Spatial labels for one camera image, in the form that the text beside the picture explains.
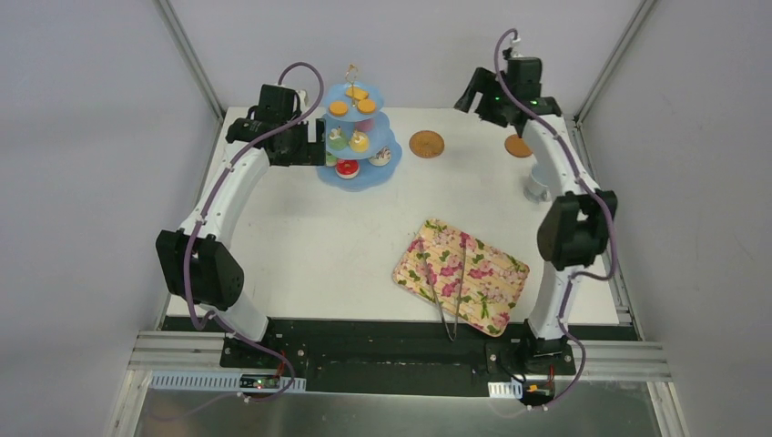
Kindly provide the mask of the light blue teacup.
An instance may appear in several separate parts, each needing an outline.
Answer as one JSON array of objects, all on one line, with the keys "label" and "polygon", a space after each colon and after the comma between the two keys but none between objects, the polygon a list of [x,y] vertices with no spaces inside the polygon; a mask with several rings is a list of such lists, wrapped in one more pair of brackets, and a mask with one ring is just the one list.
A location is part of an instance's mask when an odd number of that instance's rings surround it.
[{"label": "light blue teacup", "polygon": [[543,168],[538,163],[532,165],[528,178],[523,183],[523,195],[533,203],[551,201],[550,190],[546,183]]}]

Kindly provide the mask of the light green frosted donut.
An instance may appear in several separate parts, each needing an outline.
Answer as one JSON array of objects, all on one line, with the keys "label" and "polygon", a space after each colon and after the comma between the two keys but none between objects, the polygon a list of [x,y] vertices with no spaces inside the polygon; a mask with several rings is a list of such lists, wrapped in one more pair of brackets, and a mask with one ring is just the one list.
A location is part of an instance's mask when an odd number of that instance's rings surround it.
[{"label": "light green frosted donut", "polygon": [[337,163],[338,163],[338,159],[334,155],[332,155],[330,152],[327,152],[326,153],[325,166],[326,167],[335,167],[337,165]]}]

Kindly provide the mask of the floral rectangular tray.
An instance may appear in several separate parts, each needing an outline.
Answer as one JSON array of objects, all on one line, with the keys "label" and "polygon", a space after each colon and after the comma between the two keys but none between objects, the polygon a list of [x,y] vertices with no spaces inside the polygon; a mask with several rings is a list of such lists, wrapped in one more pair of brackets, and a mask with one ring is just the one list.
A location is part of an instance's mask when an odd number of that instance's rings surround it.
[{"label": "floral rectangular tray", "polygon": [[523,261],[438,218],[427,219],[392,272],[393,281],[448,316],[499,337],[531,269]]}]

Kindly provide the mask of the metal frame rail left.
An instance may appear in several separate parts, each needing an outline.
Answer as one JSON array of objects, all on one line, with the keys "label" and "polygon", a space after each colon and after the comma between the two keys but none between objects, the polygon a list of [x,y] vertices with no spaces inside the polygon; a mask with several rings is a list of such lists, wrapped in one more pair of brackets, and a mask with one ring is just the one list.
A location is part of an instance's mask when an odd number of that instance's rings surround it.
[{"label": "metal frame rail left", "polygon": [[195,48],[188,37],[188,33],[178,17],[175,7],[169,0],[154,0],[153,4],[167,28],[178,54],[187,66],[188,72],[207,103],[210,112],[219,123],[222,123],[226,114],[226,109],[223,107],[217,92],[208,77]]}]

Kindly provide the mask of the red frosted donut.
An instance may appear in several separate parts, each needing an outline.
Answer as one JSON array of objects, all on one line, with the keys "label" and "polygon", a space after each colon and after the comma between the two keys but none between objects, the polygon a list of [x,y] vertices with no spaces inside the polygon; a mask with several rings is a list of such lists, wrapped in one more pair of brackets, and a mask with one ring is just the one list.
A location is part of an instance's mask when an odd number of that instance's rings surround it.
[{"label": "red frosted donut", "polygon": [[358,160],[339,159],[335,165],[335,172],[339,178],[352,179],[360,173],[361,166]]}]

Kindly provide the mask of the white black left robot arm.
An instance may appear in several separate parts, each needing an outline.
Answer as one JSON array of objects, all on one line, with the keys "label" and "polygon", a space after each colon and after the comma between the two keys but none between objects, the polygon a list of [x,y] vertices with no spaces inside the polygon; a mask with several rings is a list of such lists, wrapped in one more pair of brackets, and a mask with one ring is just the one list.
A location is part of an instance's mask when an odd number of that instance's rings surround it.
[{"label": "white black left robot arm", "polygon": [[309,139],[302,118],[309,109],[306,91],[263,86],[258,104],[228,127],[229,149],[194,210],[156,239],[169,293],[187,303],[190,316],[203,309],[246,337],[242,354],[261,369],[277,359],[278,344],[265,335],[269,317],[246,294],[244,270],[229,248],[249,196],[270,167],[323,165],[323,142]]}]

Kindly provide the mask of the dark green flower donut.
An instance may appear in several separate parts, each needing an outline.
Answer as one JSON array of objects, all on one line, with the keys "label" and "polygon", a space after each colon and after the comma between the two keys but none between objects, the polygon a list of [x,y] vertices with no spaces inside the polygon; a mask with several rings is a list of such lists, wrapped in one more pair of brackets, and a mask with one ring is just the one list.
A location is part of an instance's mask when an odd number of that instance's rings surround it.
[{"label": "dark green flower donut", "polygon": [[342,127],[333,128],[327,136],[327,145],[333,150],[343,150],[349,145],[349,138]]}]

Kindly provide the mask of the metal frame rail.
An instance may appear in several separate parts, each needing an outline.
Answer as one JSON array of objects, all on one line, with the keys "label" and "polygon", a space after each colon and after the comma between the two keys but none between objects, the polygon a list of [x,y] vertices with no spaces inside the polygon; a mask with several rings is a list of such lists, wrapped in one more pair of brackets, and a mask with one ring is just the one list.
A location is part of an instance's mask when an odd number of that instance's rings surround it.
[{"label": "metal frame rail", "polygon": [[226,109],[223,107],[217,92],[208,77],[195,48],[188,37],[188,33],[178,17],[175,7],[169,0],[154,0],[153,4],[167,28],[178,54],[187,66],[188,72],[207,103],[210,112],[219,123],[222,123],[226,114]]},{"label": "metal frame rail", "polygon": [[574,115],[574,123],[577,126],[581,126],[589,116],[596,101],[600,97],[607,83],[611,80],[629,47],[635,41],[648,17],[658,4],[658,0],[641,0],[637,3],[636,9],[625,25],[622,34],[617,39],[610,55],[604,61],[598,76]]}]

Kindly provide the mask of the chocolate drizzle white donut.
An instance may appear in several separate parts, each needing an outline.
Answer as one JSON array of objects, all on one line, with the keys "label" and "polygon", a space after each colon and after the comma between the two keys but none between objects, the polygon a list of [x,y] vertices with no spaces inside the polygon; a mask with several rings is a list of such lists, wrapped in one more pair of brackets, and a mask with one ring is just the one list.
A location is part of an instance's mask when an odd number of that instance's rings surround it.
[{"label": "chocolate drizzle white donut", "polygon": [[369,158],[369,162],[375,167],[383,167],[391,161],[391,149],[383,147],[375,155]]}]

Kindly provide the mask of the small round brown coaster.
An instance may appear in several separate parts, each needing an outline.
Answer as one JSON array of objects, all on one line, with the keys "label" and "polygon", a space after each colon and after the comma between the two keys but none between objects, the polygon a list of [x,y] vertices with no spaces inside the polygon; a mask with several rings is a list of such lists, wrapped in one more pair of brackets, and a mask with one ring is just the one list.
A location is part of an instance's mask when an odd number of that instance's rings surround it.
[{"label": "small round brown coaster", "polygon": [[516,158],[528,158],[533,152],[526,145],[525,141],[518,135],[510,135],[504,140],[505,150]]}]

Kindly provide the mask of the round orange biscuit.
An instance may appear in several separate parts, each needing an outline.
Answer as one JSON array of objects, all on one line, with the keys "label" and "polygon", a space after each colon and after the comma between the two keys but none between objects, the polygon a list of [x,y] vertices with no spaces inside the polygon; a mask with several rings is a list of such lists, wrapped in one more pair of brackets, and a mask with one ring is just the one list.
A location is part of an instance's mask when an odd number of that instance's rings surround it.
[{"label": "round orange biscuit", "polygon": [[329,103],[328,113],[334,117],[344,117],[349,112],[350,105],[342,100],[335,100]]},{"label": "round orange biscuit", "polygon": [[378,105],[373,99],[364,98],[357,102],[356,108],[361,114],[369,115],[378,109]]}]

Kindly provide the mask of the metal frame rail right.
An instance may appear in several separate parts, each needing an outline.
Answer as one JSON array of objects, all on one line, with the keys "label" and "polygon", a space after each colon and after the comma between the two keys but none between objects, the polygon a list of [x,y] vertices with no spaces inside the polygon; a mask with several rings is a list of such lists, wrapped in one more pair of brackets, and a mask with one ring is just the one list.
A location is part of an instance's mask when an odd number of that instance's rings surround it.
[{"label": "metal frame rail right", "polygon": [[658,0],[641,0],[637,3],[636,9],[625,25],[622,34],[617,39],[610,55],[604,61],[598,76],[574,115],[574,123],[577,126],[581,126],[589,116],[596,101],[600,97],[607,83],[611,80],[629,47],[635,41],[648,17],[658,4]]}]

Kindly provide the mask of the blue three-tier cake stand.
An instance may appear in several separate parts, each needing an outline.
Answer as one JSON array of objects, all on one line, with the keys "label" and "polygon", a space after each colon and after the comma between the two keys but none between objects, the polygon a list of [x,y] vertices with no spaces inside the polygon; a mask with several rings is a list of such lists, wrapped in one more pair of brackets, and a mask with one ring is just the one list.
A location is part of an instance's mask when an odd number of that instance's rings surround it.
[{"label": "blue three-tier cake stand", "polygon": [[[326,124],[326,151],[330,152],[338,160],[358,160],[361,169],[356,178],[343,179],[337,176],[335,167],[326,167],[324,165],[317,168],[318,177],[322,182],[328,185],[350,192],[374,188],[388,181],[394,174],[402,156],[401,146],[397,142],[395,134],[391,129],[391,121],[383,112],[384,99],[380,90],[376,86],[361,82],[358,79],[358,73],[359,69],[354,64],[349,65],[344,76],[344,81],[340,84],[331,86],[330,90],[322,99],[321,106],[323,113],[319,118],[324,119]],[[378,109],[369,115],[361,114],[356,108],[358,101],[354,101],[344,95],[345,88],[348,86],[359,86],[366,89],[370,93],[369,98],[377,103]],[[350,105],[349,112],[346,116],[334,117],[328,113],[329,103],[335,100],[342,100]],[[345,132],[345,135],[349,138],[350,142],[350,137],[352,136],[353,131],[356,130],[355,123],[368,118],[374,119],[375,126],[373,130],[365,133],[370,140],[370,146],[366,152],[355,153],[350,149],[349,145],[343,150],[333,150],[328,147],[327,136],[333,128],[342,127],[342,130]],[[383,147],[389,147],[391,149],[391,161],[383,167],[375,167],[369,162],[369,158],[375,155]]]}]

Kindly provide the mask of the pink frosted cake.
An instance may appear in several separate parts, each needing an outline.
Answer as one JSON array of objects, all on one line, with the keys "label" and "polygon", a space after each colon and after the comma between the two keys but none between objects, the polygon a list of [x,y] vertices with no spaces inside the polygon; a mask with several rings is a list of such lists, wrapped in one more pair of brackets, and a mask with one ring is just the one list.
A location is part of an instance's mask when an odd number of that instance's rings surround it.
[{"label": "pink frosted cake", "polygon": [[374,129],[375,121],[373,118],[364,119],[355,123],[355,129],[360,132],[370,132]]}]

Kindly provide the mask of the round orange biscuit top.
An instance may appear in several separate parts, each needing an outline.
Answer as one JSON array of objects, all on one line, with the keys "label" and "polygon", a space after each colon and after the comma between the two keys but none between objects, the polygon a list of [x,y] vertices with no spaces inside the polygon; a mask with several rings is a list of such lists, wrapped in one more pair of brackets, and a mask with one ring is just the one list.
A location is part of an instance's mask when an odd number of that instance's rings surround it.
[{"label": "round orange biscuit top", "polygon": [[357,102],[356,108],[361,114],[369,115],[378,109],[378,105],[373,99],[364,98]]}]

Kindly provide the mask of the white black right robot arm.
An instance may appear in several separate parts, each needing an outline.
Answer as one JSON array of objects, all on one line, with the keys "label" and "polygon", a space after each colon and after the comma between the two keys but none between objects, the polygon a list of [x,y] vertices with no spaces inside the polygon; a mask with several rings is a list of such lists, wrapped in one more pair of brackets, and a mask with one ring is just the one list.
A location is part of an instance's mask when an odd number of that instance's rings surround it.
[{"label": "white black right robot arm", "polygon": [[543,277],[516,350],[521,368],[537,373],[568,342],[566,316],[579,278],[588,274],[598,256],[615,247],[618,200],[612,190],[601,189],[581,163],[555,99],[542,96],[541,59],[506,49],[494,60],[505,61],[505,68],[476,68],[453,107],[513,127],[546,178],[552,205],[536,233]]}]

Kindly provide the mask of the large round brown coaster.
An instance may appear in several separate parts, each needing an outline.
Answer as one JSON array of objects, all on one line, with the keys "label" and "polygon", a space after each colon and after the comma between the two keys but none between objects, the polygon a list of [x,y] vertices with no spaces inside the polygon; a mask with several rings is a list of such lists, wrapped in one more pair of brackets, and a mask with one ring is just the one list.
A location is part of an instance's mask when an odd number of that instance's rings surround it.
[{"label": "large round brown coaster", "polygon": [[436,158],[445,149],[443,137],[431,130],[421,130],[414,133],[409,140],[411,152],[419,158]]}]

